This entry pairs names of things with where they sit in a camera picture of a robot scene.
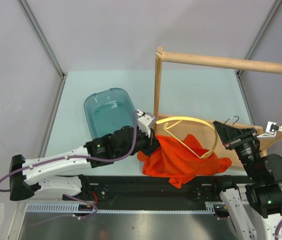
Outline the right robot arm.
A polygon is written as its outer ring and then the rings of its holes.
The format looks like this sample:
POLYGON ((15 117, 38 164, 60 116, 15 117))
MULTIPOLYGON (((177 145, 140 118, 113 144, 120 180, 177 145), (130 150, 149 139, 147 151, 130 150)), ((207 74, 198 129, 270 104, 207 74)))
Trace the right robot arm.
POLYGON ((245 185, 245 196, 252 208, 254 220, 247 214, 237 184, 230 175, 217 177, 211 188, 212 196, 222 201, 228 211, 240 240, 277 240, 280 237, 279 221, 282 220, 282 157, 277 154, 261 156, 260 139, 274 138, 282 126, 268 122, 266 131, 236 128, 214 121, 213 125, 221 143, 227 150, 234 150, 252 181, 245 185))

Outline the orange t shirt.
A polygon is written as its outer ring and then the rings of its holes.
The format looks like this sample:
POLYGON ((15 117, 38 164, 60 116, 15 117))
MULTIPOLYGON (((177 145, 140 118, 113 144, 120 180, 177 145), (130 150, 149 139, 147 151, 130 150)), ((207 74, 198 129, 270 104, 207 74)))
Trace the orange t shirt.
POLYGON ((181 188, 196 176, 212 176, 225 172, 232 161, 218 157, 215 153, 199 159, 180 142, 170 136, 159 135, 160 148, 151 156, 137 153, 137 159, 144 163, 142 173, 155 178, 168 178, 169 183, 181 188))

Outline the yellow hanger with metal hook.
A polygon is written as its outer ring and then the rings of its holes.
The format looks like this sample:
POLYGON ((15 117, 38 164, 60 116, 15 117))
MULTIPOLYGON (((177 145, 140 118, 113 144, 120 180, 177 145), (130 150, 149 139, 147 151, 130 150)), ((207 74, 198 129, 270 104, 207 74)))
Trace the yellow hanger with metal hook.
POLYGON ((206 149, 206 153, 192 151, 200 159, 206 159, 214 153, 219 158, 229 158, 232 162, 238 161, 234 151, 224 148, 211 120, 161 114, 158 116, 156 134, 176 137, 181 141, 188 135, 193 135, 201 147, 206 149))

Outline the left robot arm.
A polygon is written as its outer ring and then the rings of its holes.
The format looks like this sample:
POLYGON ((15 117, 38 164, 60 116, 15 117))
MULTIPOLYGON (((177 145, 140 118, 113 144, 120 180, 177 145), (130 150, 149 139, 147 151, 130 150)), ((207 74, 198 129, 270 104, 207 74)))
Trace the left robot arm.
POLYGON ((41 159, 26 159, 21 154, 12 157, 10 172, 20 172, 10 176, 10 200, 22 201, 34 196, 39 190, 38 183, 28 182, 37 177, 49 177, 59 174, 62 170, 74 170, 82 167, 97 168, 112 164, 142 152, 151 156, 160 143, 154 130, 150 135, 139 128, 124 126, 114 133, 95 138, 82 147, 65 153, 61 156, 41 159))

